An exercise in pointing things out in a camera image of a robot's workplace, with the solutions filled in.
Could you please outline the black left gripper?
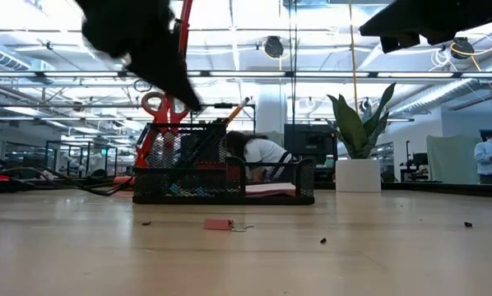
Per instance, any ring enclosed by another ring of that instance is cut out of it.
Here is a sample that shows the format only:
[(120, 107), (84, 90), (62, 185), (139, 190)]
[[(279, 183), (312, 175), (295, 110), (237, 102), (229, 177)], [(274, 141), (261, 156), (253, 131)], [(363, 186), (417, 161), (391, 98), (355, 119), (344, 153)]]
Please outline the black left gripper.
[(96, 50), (112, 58), (128, 55), (127, 69), (142, 80), (201, 110), (169, 25), (169, 0), (77, 0), (84, 14), (81, 32)]

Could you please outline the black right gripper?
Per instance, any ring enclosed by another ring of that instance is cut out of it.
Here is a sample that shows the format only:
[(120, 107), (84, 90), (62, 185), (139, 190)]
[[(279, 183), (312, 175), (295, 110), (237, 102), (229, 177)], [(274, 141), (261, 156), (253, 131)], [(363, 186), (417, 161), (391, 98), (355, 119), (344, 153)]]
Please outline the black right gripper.
[(446, 42), (467, 28), (466, 0), (394, 0), (360, 26), (363, 36), (380, 37), (382, 50), (390, 53), (420, 44)]

